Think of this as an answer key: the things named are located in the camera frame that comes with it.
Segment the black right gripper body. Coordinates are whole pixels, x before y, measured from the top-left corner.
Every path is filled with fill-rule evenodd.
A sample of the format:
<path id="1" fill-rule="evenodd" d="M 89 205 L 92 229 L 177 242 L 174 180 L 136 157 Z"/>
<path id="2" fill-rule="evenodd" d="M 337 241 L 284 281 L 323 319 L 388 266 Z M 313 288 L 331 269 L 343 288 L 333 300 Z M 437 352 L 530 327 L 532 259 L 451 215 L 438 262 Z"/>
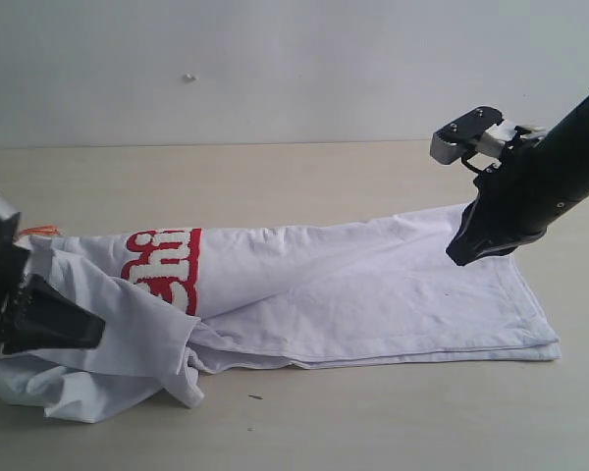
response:
<path id="1" fill-rule="evenodd" d="M 505 234 L 542 233 L 589 196 L 589 132 L 552 131 L 501 171 L 501 183 L 480 190 L 474 218 Z"/>

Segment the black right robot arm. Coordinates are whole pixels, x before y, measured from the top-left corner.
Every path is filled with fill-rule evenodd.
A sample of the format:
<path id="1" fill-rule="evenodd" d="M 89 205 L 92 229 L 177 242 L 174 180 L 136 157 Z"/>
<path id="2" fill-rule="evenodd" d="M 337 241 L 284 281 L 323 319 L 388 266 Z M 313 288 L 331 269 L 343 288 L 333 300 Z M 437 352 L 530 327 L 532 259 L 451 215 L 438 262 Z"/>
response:
<path id="1" fill-rule="evenodd" d="M 479 106 L 435 131 L 430 154 L 476 175 L 448 256 L 465 266 L 508 255 L 589 197 L 589 95 L 549 131 Z"/>

